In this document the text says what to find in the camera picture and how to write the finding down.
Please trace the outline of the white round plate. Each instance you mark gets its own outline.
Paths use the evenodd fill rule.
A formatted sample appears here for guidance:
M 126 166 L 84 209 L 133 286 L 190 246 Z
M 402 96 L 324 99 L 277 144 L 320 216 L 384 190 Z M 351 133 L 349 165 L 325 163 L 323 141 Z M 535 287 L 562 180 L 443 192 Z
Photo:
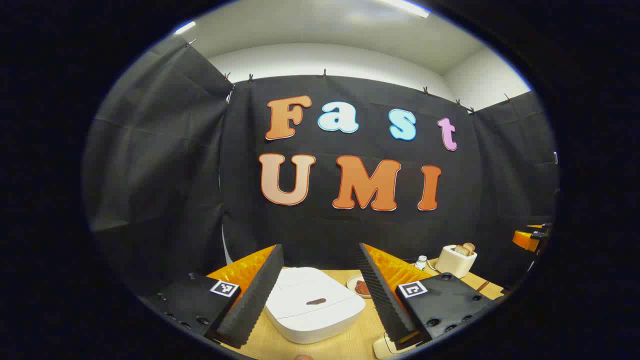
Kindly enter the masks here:
M 355 292 L 355 290 L 354 290 L 355 283 L 356 283 L 356 281 L 358 281 L 358 280 L 365 281 L 365 279 L 364 279 L 364 277 L 363 277 L 362 275 L 354 275 L 354 276 L 351 276 L 351 277 L 347 280 L 347 282 L 346 282 L 346 287 L 347 287 L 347 289 L 348 289 L 348 290 L 350 290 L 350 291 L 354 292 L 357 296 L 361 296 L 361 295 L 357 294 L 357 293 Z M 371 298 L 371 296 L 370 296 L 370 297 L 361 296 L 361 297 L 363 297 L 364 299 L 370 299 L 370 298 Z

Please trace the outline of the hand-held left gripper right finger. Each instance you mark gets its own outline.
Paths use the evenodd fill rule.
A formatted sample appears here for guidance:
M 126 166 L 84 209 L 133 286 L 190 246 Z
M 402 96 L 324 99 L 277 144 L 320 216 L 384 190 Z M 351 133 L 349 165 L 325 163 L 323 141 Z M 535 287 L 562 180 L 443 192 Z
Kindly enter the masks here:
M 366 243 L 359 249 L 357 265 L 375 310 L 400 348 L 438 341 L 496 305 L 452 273 L 430 275 Z

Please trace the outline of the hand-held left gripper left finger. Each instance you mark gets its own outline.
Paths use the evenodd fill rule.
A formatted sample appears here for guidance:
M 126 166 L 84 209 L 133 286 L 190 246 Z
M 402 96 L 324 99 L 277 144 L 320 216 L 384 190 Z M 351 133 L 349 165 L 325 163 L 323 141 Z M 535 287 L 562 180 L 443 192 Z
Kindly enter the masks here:
M 244 346 L 284 263 L 281 244 L 247 255 L 208 275 L 188 273 L 145 297 L 160 316 L 197 337 Z

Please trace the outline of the white rice cooker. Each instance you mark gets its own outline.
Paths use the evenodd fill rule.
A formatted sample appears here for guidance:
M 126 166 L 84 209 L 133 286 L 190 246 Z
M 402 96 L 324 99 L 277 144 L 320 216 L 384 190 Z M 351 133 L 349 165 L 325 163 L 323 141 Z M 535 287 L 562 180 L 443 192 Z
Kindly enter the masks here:
M 352 326 L 365 300 L 316 268 L 284 268 L 266 300 L 272 325 L 296 344 L 336 337 Z

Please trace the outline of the cream white toaster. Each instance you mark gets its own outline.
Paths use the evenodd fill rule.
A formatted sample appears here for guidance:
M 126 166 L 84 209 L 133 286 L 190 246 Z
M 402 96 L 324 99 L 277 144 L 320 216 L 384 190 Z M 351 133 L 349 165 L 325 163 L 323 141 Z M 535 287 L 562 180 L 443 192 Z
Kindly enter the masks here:
M 448 272 L 461 279 L 470 272 L 478 254 L 473 251 L 473 253 L 470 252 L 468 255 L 464 255 L 457 251 L 457 248 L 462 248 L 467 251 L 469 250 L 468 248 L 457 244 L 444 246 L 434 268 L 440 273 Z

